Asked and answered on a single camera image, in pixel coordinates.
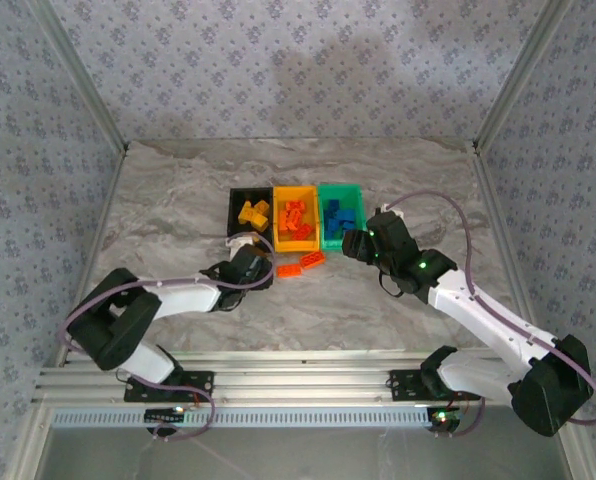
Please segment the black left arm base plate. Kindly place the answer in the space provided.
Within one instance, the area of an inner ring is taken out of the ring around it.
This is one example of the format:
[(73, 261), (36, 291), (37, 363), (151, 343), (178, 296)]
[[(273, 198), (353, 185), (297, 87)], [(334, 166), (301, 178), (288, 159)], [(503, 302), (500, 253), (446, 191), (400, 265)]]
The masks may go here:
[(174, 370), (158, 387), (134, 377), (127, 380), (124, 401), (128, 403), (208, 403), (214, 389), (212, 371)]

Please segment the small circuit board green light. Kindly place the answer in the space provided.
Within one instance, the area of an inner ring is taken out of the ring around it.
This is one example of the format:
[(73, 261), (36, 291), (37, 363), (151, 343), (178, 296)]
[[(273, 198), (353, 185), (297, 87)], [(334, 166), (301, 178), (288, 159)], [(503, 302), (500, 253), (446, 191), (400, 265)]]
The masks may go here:
[(427, 430), (434, 434), (452, 435), (459, 427), (462, 413), (458, 408), (430, 407), (427, 409), (430, 425)]
[(147, 409), (143, 415), (145, 423), (182, 423), (185, 410), (182, 407)]

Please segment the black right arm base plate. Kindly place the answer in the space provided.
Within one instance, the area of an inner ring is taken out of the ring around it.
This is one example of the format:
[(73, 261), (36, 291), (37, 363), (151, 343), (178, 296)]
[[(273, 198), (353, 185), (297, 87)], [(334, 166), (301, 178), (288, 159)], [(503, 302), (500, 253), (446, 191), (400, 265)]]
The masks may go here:
[(450, 390), (437, 374), (426, 373), (420, 369), (391, 370), (385, 385), (390, 390), (393, 401), (480, 399), (472, 393)]

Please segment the green plastic bin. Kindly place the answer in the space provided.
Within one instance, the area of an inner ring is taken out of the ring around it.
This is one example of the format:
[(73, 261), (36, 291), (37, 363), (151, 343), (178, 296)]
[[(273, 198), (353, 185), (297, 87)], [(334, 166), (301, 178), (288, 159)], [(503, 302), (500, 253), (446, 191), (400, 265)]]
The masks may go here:
[(317, 187), (318, 205), (320, 214), (320, 246), (324, 251), (340, 251), (342, 248), (342, 240), (327, 241), (324, 239), (326, 230), (325, 213), (327, 203), (329, 200), (337, 199), (339, 201), (340, 209), (354, 209), (356, 212), (356, 229), (363, 229), (365, 227), (366, 216), (362, 197), (362, 190), (359, 185), (355, 184), (321, 184)]

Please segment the aluminium frame post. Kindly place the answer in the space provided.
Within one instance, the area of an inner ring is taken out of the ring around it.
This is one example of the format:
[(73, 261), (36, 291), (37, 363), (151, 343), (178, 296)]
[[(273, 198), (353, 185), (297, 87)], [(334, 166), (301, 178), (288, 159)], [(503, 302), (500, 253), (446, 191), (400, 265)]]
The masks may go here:
[(108, 143), (118, 152), (126, 150), (119, 129), (80, 59), (50, 0), (25, 0), (36, 21), (55, 49), (84, 105)]
[(545, 0), (513, 67), (474, 139), (473, 145), (477, 154), (486, 153), (493, 144), (573, 3), (574, 0)]

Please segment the yellow-orange plastic bin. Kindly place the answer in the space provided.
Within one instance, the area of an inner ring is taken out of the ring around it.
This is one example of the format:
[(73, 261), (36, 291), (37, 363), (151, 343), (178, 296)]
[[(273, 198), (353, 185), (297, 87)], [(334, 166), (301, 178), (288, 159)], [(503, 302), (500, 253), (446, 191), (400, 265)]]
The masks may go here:
[[(294, 231), (280, 233), (277, 228), (278, 214), (281, 210), (286, 210), (287, 201), (293, 200), (305, 202), (306, 210), (302, 212), (302, 224), (313, 227), (311, 235), (304, 241), (294, 241)], [(320, 249), (320, 214), (315, 186), (278, 186), (273, 189), (273, 237), (276, 252), (313, 252)]]

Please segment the black plastic bin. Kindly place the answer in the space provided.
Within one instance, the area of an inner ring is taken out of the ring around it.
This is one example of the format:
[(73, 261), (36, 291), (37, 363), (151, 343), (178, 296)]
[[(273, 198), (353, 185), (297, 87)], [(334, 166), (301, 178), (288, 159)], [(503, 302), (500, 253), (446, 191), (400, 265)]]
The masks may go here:
[[(229, 207), (227, 216), (227, 236), (231, 237), (237, 233), (245, 231), (254, 231), (255, 228), (251, 226), (249, 222), (246, 224), (240, 224), (238, 221), (238, 215), (246, 202), (249, 202), (251, 206), (255, 206), (258, 202), (265, 201), (270, 209), (269, 224), (272, 224), (273, 219), (273, 188), (272, 187), (252, 187), (252, 188), (231, 188), (229, 194)], [(271, 238), (272, 230), (271, 226), (263, 232), (263, 236), (267, 239)]]

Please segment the aluminium table side rail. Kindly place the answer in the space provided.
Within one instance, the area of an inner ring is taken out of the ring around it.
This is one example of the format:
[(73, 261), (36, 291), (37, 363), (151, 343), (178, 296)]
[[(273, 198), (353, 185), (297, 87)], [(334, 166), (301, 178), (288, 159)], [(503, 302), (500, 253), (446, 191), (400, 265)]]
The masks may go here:
[(116, 165), (114, 167), (113, 174), (109, 183), (109, 188), (107, 189), (107, 193), (100, 210), (96, 230), (92, 237), (92, 243), (88, 250), (83, 271), (80, 276), (80, 280), (75, 292), (74, 301), (72, 302), (72, 305), (69, 307), (68, 313), (71, 313), (87, 295), (87, 286), (92, 272), (94, 271), (97, 255), (102, 245), (102, 238), (107, 224), (110, 205), (114, 199), (115, 190), (121, 175), (122, 166), (127, 155), (128, 147), (129, 145), (126, 144), (118, 155)]

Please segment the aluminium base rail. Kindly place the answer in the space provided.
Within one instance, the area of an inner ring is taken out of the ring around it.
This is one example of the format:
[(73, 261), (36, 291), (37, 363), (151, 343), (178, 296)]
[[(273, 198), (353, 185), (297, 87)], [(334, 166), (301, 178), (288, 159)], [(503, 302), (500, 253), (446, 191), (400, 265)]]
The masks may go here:
[[(186, 370), (215, 373), (213, 398), (229, 406), (383, 406), (388, 372), (429, 354), (404, 350), (177, 352)], [(32, 400), (55, 407), (119, 406), (125, 386), (87, 357), (41, 370)]]

